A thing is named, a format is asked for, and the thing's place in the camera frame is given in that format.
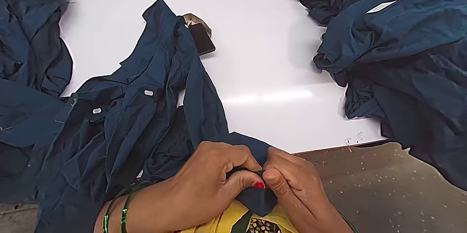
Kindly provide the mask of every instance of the hand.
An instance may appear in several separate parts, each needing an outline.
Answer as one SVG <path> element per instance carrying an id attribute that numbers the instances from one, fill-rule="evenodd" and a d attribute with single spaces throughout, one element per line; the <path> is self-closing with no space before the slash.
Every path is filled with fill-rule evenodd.
<path id="1" fill-rule="evenodd" d="M 264 181 L 300 233 L 352 233 L 329 202 L 313 164 L 270 147 L 263 169 Z"/>
<path id="2" fill-rule="evenodd" d="M 251 171 L 261 166 L 246 146 L 202 142 L 182 169 L 172 178 L 138 191 L 128 207 L 128 233 L 162 233 L 184 230 L 219 216 L 245 188 L 264 188 L 255 173 L 243 170 L 226 179 L 235 166 Z M 109 232 L 120 232 L 121 210 L 126 197 L 115 203 L 109 218 Z M 103 206 L 94 232 L 102 232 Z"/>

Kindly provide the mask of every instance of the red painted fingernail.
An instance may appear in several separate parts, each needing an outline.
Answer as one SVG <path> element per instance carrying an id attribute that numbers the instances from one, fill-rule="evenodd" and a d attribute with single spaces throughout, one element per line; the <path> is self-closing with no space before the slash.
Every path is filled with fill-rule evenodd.
<path id="1" fill-rule="evenodd" d="M 253 186 L 254 186 L 255 188 L 261 188 L 261 189 L 265 189 L 265 188 L 266 188 L 266 187 L 264 186 L 264 183 L 261 182 L 261 181 L 256 181 L 256 182 L 254 182 Z"/>

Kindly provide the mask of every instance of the brown paper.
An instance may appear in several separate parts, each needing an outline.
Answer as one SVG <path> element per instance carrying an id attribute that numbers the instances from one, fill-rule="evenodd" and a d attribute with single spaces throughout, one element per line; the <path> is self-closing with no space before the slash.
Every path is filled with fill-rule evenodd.
<path id="1" fill-rule="evenodd" d="M 185 22 L 188 26 L 201 23 L 203 27 L 205 28 L 207 35 L 209 36 L 209 38 L 211 38 L 213 31 L 211 30 L 210 27 L 207 26 L 206 22 L 204 22 L 202 19 L 198 18 L 197 16 L 193 15 L 192 13 L 185 14 L 183 15 L 183 17 L 185 18 Z"/>

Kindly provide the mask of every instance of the pile of shirts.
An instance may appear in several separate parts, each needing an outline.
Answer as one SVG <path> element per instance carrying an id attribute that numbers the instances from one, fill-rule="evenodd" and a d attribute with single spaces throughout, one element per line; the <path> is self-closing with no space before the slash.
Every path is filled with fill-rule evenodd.
<path id="1" fill-rule="evenodd" d="M 467 0 L 299 1 L 327 27 L 313 61 L 347 86 L 347 117 L 378 117 L 467 190 Z"/>
<path id="2" fill-rule="evenodd" d="M 0 203 L 39 203 L 36 233 L 92 232 L 102 203 L 142 169 L 170 178 L 204 140 L 244 144 L 264 164 L 269 145 L 228 133 L 185 20 L 163 0 L 118 70 L 60 97 L 72 75 L 58 26 L 66 3 L 0 0 Z M 260 215 L 277 202 L 258 188 L 237 199 Z"/>

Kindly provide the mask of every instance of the black phone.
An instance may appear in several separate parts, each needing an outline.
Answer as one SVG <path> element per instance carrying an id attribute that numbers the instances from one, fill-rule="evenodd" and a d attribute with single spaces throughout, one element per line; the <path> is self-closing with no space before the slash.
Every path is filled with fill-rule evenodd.
<path id="1" fill-rule="evenodd" d="M 200 56 L 216 50 L 216 47 L 214 47 L 213 42 L 201 23 L 190 25 L 188 29 L 195 40 L 195 45 Z"/>

